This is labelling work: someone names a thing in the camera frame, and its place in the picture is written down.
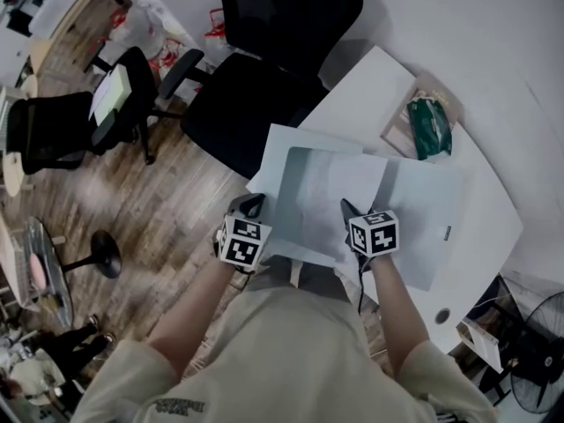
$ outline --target person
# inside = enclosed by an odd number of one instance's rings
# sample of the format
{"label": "person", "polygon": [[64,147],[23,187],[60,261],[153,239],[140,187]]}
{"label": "person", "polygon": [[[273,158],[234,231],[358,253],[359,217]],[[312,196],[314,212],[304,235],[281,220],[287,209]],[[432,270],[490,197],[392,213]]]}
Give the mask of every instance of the person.
{"label": "person", "polygon": [[80,423],[495,421],[427,329],[390,256],[370,262],[395,380],[369,357],[333,270],[274,256],[226,309],[206,367],[181,381],[234,275],[211,260],[145,342],[123,340],[74,414]]}
{"label": "person", "polygon": [[99,335],[75,351],[90,336],[98,333],[98,318],[88,317],[88,324],[54,337],[38,349],[31,359],[17,363],[8,378],[0,379],[4,397],[25,397],[31,404],[49,404],[48,393],[54,387],[75,378],[95,356],[115,341],[112,334]]}

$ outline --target cardboard box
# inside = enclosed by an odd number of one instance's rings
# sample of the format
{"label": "cardboard box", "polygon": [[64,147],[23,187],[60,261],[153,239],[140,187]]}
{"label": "cardboard box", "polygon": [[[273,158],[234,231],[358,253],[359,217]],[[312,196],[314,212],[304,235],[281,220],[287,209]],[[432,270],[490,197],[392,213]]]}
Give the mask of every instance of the cardboard box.
{"label": "cardboard box", "polygon": [[429,72],[421,72],[415,78],[413,86],[405,95],[402,103],[384,128],[380,137],[394,148],[400,155],[408,159],[417,159],[412,125],[407,113],[407,104],[418,95],[437,99],[444,108],[452,129],[456,123],[462,123],[464,108],[458,100],[439,80]]}

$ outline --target electric fan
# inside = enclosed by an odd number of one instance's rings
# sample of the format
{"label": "electric fan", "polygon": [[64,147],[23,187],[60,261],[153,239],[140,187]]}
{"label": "electric fan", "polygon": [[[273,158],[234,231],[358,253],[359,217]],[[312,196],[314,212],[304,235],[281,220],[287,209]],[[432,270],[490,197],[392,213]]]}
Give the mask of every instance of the electric fan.
{"label": "electric fan", "polygon": [[540,304],[516,342],[511,385],[525,411],[545,413],[564,390],[564,293]]}

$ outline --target round black stool base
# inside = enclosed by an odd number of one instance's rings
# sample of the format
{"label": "round black stool base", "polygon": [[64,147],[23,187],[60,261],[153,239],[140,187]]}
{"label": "round black stool base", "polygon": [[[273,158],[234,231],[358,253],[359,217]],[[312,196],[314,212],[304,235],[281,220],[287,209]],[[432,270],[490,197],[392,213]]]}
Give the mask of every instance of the round black stool base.
{"label": "round black stool base", "polygon": [[122,257],[115,240],[105,230],[92,235],[90,249],[96,258],[96,267],[107,278],[118,278],[122,272]]}

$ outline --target fan blade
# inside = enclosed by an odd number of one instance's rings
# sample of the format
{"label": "fan blade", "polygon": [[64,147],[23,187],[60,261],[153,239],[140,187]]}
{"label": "fan blade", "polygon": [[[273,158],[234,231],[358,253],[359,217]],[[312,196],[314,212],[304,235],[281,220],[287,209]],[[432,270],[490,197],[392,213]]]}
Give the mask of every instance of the fan blade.
{"label": "fan blade", "polygon": [[537,407],[540,406],[540,403],[542,402],[543,397],[545,396],[547,385],[548,385],[548,381],[546,381],[545,385],[543,385],[543,388],[540,390],[540,394],[538,395]]}

